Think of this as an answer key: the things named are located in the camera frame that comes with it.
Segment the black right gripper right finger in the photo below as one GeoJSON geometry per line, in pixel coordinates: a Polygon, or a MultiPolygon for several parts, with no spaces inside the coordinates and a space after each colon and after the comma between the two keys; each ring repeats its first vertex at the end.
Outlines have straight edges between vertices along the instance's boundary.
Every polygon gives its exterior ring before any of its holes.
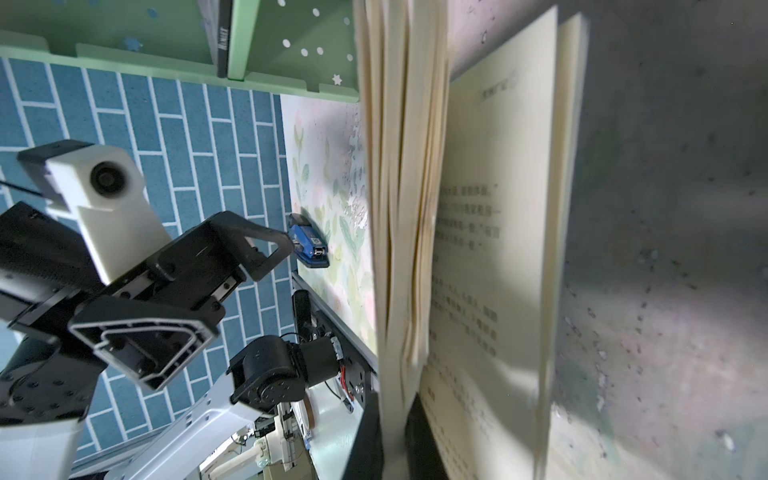
{"type": "Polygon", "coordinates": [[[410,480],[448,480],[419,395],[408,414],[405,441],[410,480]]]}

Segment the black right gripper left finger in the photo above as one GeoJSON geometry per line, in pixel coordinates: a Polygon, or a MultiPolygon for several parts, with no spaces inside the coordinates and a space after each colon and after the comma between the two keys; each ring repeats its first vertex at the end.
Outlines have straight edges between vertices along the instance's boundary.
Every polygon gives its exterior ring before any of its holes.
{"type": "Polygon", "coordinates": [[[367,400],[342,480],[381,480],[384,465],[379,395],[367,400]]]}

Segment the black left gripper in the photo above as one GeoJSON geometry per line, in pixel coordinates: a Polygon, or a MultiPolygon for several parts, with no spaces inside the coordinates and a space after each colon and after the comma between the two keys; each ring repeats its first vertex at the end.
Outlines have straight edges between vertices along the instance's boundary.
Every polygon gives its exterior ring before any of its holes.
{"type": "Polygon", "coordinates": [[[106,285],[78,233],[19,203],[1,217],[1,318],[23,341],[2,382],[80,390],[114,367],[163,389],[219,337],[240,265],[259,282],[293,252],[287,233],[223,211],[106,285]]]}

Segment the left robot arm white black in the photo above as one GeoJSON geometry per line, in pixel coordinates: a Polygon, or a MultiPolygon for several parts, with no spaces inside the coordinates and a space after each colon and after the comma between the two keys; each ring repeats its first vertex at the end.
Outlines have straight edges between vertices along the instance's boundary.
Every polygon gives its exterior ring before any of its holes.
{"type": "Polygon", "coordinates": [[[226,302],[290,253],[288,236],[221,212],[112,283],[82,237],[25,203],[1,216],[1,318],[23,338],[1,371],[1,475],[66,479],[100,423],[154,441],[114,479],[180,479],[226,438],[341,369],[331,337],[262,335],[211,353],[226,302]]]}

